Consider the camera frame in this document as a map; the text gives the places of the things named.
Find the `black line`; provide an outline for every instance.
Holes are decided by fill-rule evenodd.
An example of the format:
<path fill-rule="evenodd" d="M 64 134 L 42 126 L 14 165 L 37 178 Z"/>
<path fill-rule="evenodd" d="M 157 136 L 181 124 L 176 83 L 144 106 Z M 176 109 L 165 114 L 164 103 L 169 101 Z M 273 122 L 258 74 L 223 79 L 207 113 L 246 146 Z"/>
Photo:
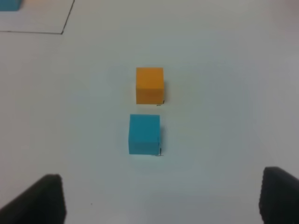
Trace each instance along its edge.
<path fill-rule="evenodd" d="M 71 15 L 71 12 L 73 10 L 75 4 L 75 0 L 73 0 L 73 3 L 71 4 L 71 8 L 70 11 L 67 15 L 66 21 L 64 23 L 64 28 L 62 29 L 62 31 L 60 33 L 55 33 L 55 32 L 35 32 L 35 31 L 12 31 L 12 30 L 0 30 L 0 33 L 16 33 L 16 34 L 50 34 L 50 35 L 62 35 L 64 34 L 64 29 L 67 25 L 67 22 L 69 20 L 69 17 Z"/>
<path fill-rule="evenodd" d="M 72 10 L 73 10 L 74 4 L 75 4 L 75 0 L 73 1 L 72 5 L 71 5 L 71 9 L 70 9 L 70 11 L 69 11 L 69 14 L 67 15 L 67 18 L 66 18 L 66 21 L 65 21 L 65 24 L 64 24 L 64 28 L 63 28 L 63 30 L 62 30 L 62 32 L 61 32 L 61 35 L 64 34 L 64 29 L 65 29 L 65 27 L 66 27 L 66 25 L 67 25 L 67 22 L 68 22 L 68 20 L 69 20 L 70 15 L 71 15 L 71 12 L 72 12 Z"/>

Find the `orange cube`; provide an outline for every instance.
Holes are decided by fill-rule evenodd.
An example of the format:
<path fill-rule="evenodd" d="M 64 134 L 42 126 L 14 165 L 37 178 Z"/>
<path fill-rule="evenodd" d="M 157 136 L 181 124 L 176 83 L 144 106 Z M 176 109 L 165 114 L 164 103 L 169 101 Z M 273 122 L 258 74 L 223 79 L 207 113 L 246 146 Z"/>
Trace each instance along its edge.
<path fill-rule="evenodd" d="M 163 104 L 164 74 L 163 68 L 136 69 L 136 103 Z"/>

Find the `cube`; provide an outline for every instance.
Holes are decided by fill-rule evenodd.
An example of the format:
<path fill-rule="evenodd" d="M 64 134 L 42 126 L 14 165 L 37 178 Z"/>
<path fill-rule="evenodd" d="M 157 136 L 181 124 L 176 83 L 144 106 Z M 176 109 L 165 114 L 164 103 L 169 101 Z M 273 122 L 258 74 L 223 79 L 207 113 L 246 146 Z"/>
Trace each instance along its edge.
<path fill-rule="evenodd" d="M 130 115 L 129 154 L 160 154 L 160 116 Z"/>
<path fill-rule="evenodd" d="M 0 11 L 18 11 L 21 0 L 0 0 Z"/>
<path fill-rule="evenodd" d="M 163 104 L 164 73 L 163 68 L 136 69 L 136 103 Z"/>

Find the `white surface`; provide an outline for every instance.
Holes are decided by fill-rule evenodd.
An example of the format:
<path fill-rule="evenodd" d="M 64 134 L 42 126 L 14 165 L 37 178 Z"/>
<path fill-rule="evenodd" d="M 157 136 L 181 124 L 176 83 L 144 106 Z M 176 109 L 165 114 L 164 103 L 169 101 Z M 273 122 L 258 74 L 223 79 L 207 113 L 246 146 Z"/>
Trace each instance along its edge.
<path fill-rule="evenodd" d="M 0 31 L 61 33 L 73 0 L 23 0 L 17 12 L 0 12 Z"/>
<path fill-rule="evenodd" d="M 261 224 L 264 167 L 299 176 L 298 12 L 78 0 L 63 36 L 1 34 L 0 205 L 59 173 L 67 224 Z M 140 66 L 165 105 L 135 105 Z M 128 154 L 131 113 L 162 116 L 163 157 Z"/>

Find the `blue block corner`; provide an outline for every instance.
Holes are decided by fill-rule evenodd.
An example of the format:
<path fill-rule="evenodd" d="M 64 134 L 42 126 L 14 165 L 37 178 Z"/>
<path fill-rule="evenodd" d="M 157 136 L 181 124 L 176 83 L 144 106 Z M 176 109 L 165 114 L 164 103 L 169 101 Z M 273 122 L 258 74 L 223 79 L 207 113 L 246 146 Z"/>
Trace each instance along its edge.
<path fill-rule="evenodd" d="M 129 153 L 139 155 L 160 154 L 160 116 L 131 114 Z"/>
<path fill-rule="evenodd" d="M 22 0 L 0 0 L 0 11 L 18 11 Z"/>

